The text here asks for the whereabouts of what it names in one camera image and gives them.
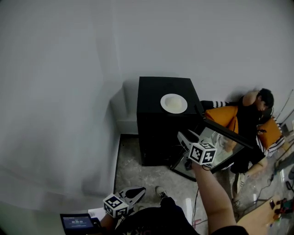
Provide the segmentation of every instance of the human arm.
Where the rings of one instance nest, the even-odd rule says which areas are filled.
[[[260,171],[264,170],[266,167],[267,167],[267,158],[264,157],[258,163],[254,164],[248,170],[247,173],[249,174],[249,176],[252,176],[252,175],[256,174],[257,172],[260,172]]]
[[[231,152],[235,146],[237,145],[237,143],[227,137],[224,137],[224,140],[225,140],[225,151],[226,152]]]
[[[106,229],[106,234],[114,234],[115,227],[118,223],[117,218],[112,218],[109,214],[106,213],[104,218],[100,221],[101,227]]]
[[[229,196],[210,171],[192,163],[204,209],[208,218],[209,234],[226,226],[236,225]]]
[[[259,91],[251,91],[251,92],[248,92],[246,95],[244,95],[242,100],[243,106],[252,105],[255,102],[258,93]]]

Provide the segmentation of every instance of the orange pillow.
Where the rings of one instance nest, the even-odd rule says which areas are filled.
[[[239,133],[239,126],[238,126],[238,118],[233,117],[233,119],[230,121],[229,125],[227,128],[235,133]]]
[[[227,126],[227,128],[235,133],[239,133],[239,128],[238,128],[238,119],[237,117],[233,117],[233,119],[231,120],[230,124]],[[227,142],[226,142],[226,145],[225,145],[225,150],[226,152],[230,152],[232,151],[235,146],[236,146],[236,142],[229,139],[229,138],[226,138]]]
[[[265,124],[260,126],[258,129],[266,130],[265,133],[258,135],[258,138],[261,140],[262,145],[266,149],[269,149],[270,146],[282,136],[282,133],[273,118],[268,120]]]
[[[205,116],[222,125],[223,127],[227,127],[233,117],[237,115],[238,107],[237,106],[226,106],[214,109],[208,109],[205,112]]]

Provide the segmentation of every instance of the white bowl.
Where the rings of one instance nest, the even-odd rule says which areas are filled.
[[[180,95],[167,94],[160,100],[161,107],[170,113],[182,113],[187,107],[187,101]]]

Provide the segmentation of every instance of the person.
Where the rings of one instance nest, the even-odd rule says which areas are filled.
[[[262,118],[262,112],[272,108],[274,97],[270,90],[261,89],[252,91],[241,97],[238,102],[238,129],[239,135],[245,137],[254,146],[253,149],[243,148],[239,152],[239,157],[231,167],[231,171],[236,174],[233,184],[233,205],[238,208],[240,201],[237,195],[243,187],[246,179],[262,171],[267,166],[267,159],[261,149],[256,144],[256,135],[263,134],[258,131],[258,123]]]
[[[201,165],[192,163],[192,169],[198,182],[198,189],[208,218],[208,230],[211,235],[238,234],[248,235],[245,228],[237,226],[231,201],[210,171]],[[117,219],[106,215],[101,226],[108,235],[121,234],[185,234],[198,235],[187,221],[183,210],[175,204],[167,192],[160,186],[156,193],[161,199],[161,207],[151,207],[130,215],[115,229]]]

